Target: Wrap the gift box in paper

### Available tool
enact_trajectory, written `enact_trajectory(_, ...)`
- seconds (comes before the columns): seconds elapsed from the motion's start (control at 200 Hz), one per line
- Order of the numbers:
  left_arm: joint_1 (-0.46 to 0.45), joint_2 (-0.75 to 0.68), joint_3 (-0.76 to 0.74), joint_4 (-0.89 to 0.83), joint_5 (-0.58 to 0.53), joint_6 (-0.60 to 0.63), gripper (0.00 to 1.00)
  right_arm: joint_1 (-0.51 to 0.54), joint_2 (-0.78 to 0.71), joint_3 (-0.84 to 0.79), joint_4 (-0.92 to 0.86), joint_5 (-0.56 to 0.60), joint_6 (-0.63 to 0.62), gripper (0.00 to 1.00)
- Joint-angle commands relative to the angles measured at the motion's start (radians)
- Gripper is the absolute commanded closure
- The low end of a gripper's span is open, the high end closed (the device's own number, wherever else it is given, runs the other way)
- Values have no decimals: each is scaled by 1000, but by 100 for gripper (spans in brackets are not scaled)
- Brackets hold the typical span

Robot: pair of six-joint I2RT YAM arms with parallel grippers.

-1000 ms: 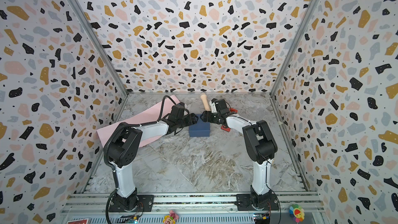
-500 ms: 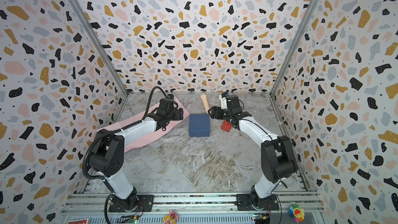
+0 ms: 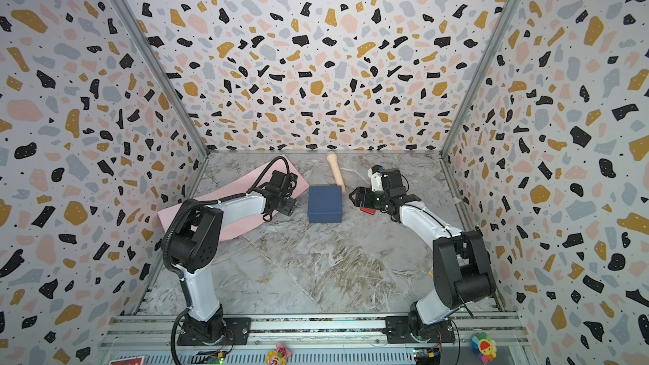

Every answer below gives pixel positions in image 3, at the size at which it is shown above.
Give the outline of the navy blue gift box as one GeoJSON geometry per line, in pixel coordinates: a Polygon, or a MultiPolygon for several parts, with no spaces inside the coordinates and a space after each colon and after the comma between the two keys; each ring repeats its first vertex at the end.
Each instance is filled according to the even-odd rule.
{"type": "Polygon", "coordinates": [[[314,185],[309,188],[310,223],[341,223],[342,215],[341,186],[314,185]]]}

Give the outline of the pink wrapping paper sheet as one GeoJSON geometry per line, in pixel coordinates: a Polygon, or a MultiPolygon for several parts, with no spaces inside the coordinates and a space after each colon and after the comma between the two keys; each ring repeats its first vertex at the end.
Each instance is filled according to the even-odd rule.
{"type": "MultiPolygon", "coordinates": [[[[198,201],[220,201],[218,204],[210,204],[211,207],[216,207],[216,209],[219,209],[224,213],[221,223],[220,241],[231,240],[239,237],[252,231],[265,222],[263,220],[263,214],[266,199],[259,193],[250,193],[246,195],[245,191],[247,191],[255,182],[257,177],[262,174],[264,167],[267,164],[268,162],[212,193],[196,198],[198,201]],[[236,197],[230,201],[225,201],[226,196],[237,194],[243,194],[243,197],[236,197]]],[[[297,187],[292,194],[292,197],[297,199],[298,196],[309,189],[309,184],[290,160],[288,165],[291,173],[297,175],[297,187]]],[[[275,170],[284,173],[287,171],[283,163],[274,165],[269,172],[262,177],[260,184],[269,182],[271,174],[275,170]]],[[[164,230],[167,231],[169,229],[173,219],[176,217],[177,213],[179,213],[180,207],[180,204],[176,204],[175,206],[158,212],[157,216],[160,219],[164,230]]]]}

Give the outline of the red tape dispenser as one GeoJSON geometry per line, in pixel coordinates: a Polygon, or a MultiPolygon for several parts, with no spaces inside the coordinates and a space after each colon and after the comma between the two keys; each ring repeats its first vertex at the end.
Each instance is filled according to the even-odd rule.
{"type": "Polygon", "coordinates": [[[371,189],[362,189],[359,193],[361,211],[374,215],[376,213],[375,197],[371,189]]]}

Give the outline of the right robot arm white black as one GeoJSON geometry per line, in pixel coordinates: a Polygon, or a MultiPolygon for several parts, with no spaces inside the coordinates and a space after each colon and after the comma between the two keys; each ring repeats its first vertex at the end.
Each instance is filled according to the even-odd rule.
{"type": "Polygon", "coordinates": [[[434,287],[415,302],[411,315],[415,325],[438,324],[459,307],[495,294],[490,256],[480,231],[465,232],[451,226],[404,189],[373,191],[358,187],[349,199],[359,208],[387,214],[432,249],[434,287]]]}

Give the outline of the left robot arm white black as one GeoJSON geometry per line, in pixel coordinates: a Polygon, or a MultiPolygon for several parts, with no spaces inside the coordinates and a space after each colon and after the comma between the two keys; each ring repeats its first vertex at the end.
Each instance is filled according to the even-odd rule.
{"type": "Polygon", "coordinates": [[[188,199],[180,205],[162,240],[162,258],[165,268],[180,280],[191,319],[208,322],[221,309],[211,262],[222,228],[251,216],[264,221],[271,221],[275,212],[290,216],[296,187],[296,174],[274,171],[268,182],[247,192],[205,201],[188,199]]]}

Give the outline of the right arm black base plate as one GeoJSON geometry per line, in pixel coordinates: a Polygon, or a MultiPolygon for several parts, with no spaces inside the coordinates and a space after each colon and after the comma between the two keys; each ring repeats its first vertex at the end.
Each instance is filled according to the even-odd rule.
{"type": "Polygon", "coordinates": [[[449,319],[436,324],[424,324],[412,312],[402,316],[387,316],[382,333],[389,344],[454,343],[456,333],[449,319]]]}

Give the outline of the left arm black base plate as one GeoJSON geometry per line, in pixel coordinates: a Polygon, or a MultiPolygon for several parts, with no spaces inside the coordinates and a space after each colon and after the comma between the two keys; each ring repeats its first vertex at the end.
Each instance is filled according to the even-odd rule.
{"type": "Polygon", "coordinates": [[[186,316],[179,346],[245,346],[251,329],[251,318],[226,317],[201,322],[186,316]]]}

